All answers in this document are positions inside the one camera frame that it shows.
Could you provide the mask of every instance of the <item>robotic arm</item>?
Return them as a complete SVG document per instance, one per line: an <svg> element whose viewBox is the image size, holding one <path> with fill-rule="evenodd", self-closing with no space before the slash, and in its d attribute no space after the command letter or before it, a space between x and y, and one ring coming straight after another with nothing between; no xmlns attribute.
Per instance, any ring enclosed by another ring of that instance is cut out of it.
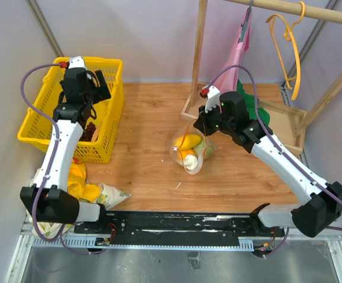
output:
<svg viewBox="0 0 342 283"><path fill-rule="evenodd" d="M31 187L22 188L20 198L27 210L32 211L35 197L45 177L46 182L36 208L38 221L64 224L93 222L98 229L106 226L104 205L79 202L69 195L67 179L74 150L86 122L90 117L96 118L93 104L110 99L111 95L103 73L98 70L94 74L87 70L81 56L70 58L61 86L63 91L53 112L53 120L57 123L60 137L56 138L53 127L50 146L40 172ZM56 142L57 150L53 155ZM45 175L50 162L51 171Z"/></svg>
<svg viewBox="0 0 342 283"><path fill-rule="evenodd" d="M315 237L329 224L335 221L342 211L342 206L320 190L316 184L326 187L342 200L342 185L333 184L317 176L293 156L268 128L268 132L282 151L280 152L264 132L258 120L250 120L244 98L237 92L228 92L220 96L214 86L209 88L208 100L199 108L199 118L194 127L204 135L210 136L216 131L227 134L248 153L265 162L295 193L299 203L293 205L263 204L251 215L260 227L274 226L298 228L303 234ZM286 157L304 171L309 172L315 182L311 182Z"/></svg>

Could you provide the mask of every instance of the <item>bag of fruit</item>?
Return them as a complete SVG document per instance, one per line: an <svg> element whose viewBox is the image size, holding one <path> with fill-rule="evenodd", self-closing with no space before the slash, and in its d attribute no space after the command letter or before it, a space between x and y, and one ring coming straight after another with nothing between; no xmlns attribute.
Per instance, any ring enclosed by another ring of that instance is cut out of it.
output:
<svg viewBox="0 0 342 283"><path fill-rule="evenodd" d="M199 173L203 161L214 152L213 142L193 127L194 122L180 129L169 145L172 159L191 175Z"/></svg>

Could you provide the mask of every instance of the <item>green fruit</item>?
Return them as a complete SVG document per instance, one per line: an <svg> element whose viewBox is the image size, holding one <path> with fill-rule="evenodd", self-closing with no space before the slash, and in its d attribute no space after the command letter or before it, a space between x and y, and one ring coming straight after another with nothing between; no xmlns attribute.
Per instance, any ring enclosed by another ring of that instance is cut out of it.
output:
<svg viewBox="0 0 342 283"><path fill-rule="evenodd" d="M197 155L200 155L200 154L203 154L204 150L206 149L205 151L205 155L204 155L204 160L205 159L208 159L209 157L211 157L211 155L213 154L213 151L214 151L214 144L211 140L209 140L208 138L206 138L206 141L208 143L205 142L205 139L202 139L202 141L193 148L193 151L197 154Z"/></svg>

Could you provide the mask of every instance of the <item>wooden clothes rack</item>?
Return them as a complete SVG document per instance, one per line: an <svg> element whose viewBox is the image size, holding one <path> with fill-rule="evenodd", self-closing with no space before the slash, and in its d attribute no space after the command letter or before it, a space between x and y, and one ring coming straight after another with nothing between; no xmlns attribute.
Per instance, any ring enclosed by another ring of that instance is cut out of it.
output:
<svg viewBox="0 0 342 283"><path fill-rule="evenodd" d="M249 5L251 0L225 0L228 2L234 2L244 5ZM281 0L253 0L252 6L269 9L278 12L284 12L287 14L293 15L301 15L301 5L298 3L291 3L287 1ZM190 96L188 97L184 108L180 114L181 118L184 120L193 120L198 116L198 107L203 104L202 98L199 97L198 92L202 88L203 84L198 81L199 79L199 69L200 69L200 60L202 53L202 41L203 34L205 29L205 18L206 18L206 10L208 7L208 0L199 0L199 13L198 13L198 24L197 24L197 32L196 32L196 44L195 44L195 57L193 61L193 73L192 73L192 87L190 91ZM333 11L329 9L314 7L314 6L305 6L305 17L335 22L338 24L342 24L342 12ZM272 103L268 103L265 101L260 101L259 105L264 107L266 111L277 113L277 119L288 119L292 121L290 125L288 125L287 130L290 131L288 137L285 138L282 142L286 142L285 146L295 155L299 155L302 152L303 141L304 141L304 133L307 126L319 115L319 113L323 110L323 108L336 96L342 88L342 73L338 76L335 82L328 88L325 94L320 98L317 104L311 109L310 112L306 112L304 110L299 110L292 107L284 106L274 107ZM285 125L278 129L279 131L285 130Z"/></svg>

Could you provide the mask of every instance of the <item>wooden post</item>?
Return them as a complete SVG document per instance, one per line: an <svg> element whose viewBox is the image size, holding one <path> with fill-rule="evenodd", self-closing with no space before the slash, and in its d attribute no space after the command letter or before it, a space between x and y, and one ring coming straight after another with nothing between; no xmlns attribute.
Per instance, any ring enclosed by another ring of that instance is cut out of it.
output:
<svg viewBox="0 0 342 283"><path fill-rule="evenodd" d="M300 121L297 128L295 129L294 135L299 135L304 131L308 125L321 113L324 107L338 94L342 88L342 73L337 77L337 79L332 83L328 90L319 99L317 104L314 105L313 109Z"/></svg>
<svg viewBox="0 0 342 283"><path fill-rule="evenodd" d="M229 2L249 5L251 0L226 0ZM301 15L301 5L281 0L254 0L254 7L283 12L293 15ZM306 5L305 17L321 19L327 22L342 24L342 12Z"/></svg>
<svg viewBox="0 0 342 283"><path fill-rule="evenodd" d="M195 99L197 95L197 88L199 82L199 70L200 60L202 52L202 40L204 37L206 9L208 7L208 0L200 0L199 2L199 14L197 19L197 32L196 32L196 44L195 44L195 58L193 59L193 74L192 74L192 87L190 89L190 106L195 105Z"/></svg>

